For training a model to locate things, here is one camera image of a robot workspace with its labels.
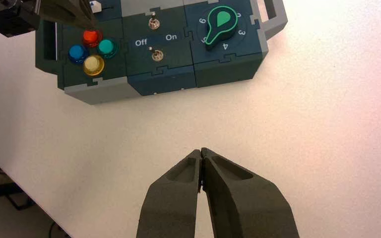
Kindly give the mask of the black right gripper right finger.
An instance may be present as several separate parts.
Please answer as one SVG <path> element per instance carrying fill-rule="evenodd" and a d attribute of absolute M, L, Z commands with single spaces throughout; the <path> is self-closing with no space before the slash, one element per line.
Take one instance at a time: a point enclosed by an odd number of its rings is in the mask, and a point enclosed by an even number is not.
<path fill-rule="evenodd" d="M 291 206 L 271 181 L 202 148 L 202 189 L 216 238 L 297 238 Z"/>

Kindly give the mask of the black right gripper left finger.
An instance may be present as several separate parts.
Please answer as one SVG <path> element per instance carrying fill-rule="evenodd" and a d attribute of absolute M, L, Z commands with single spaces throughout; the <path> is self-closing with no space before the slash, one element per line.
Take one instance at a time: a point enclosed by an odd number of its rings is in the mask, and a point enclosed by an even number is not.
<path fill-rule="evenodd" d="M 153 182 L 141 207 L 138 238 L 195 236 L 201 152 L 193 150 Z"/>

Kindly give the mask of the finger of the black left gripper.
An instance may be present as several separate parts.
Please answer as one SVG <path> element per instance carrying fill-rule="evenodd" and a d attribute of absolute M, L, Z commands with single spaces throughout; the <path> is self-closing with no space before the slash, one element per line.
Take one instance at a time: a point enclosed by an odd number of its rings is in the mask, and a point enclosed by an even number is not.
<path fill-rule="evenodd" d="M 83 28 L 80 26 L 76 19 L 75 14 L 77 13 L 77 8 L 73 1 L 74 0 L 41 0 L 39 4 L 39 15 L 48 21 L 75 26 L 84 30 L 95 30 L 96 26 L 95 28 Z"/>
<path fill-rule="evenodd" d="M 77 8 L 75 15 L 80 26 L 83 28 L 95 28 L 96 22 L 90 2 L 88 0 L 74 0 L 73 2 Z"/>

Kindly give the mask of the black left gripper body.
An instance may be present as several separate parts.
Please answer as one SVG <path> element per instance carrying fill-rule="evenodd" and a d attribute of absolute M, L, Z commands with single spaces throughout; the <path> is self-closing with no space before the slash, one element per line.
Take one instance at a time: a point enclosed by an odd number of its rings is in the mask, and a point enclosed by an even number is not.
<path fill-rule="evenodd" d="M 39 8 L 39 0 L 0 0 L 0 33 L 13 37 L 37 30 Z"/>

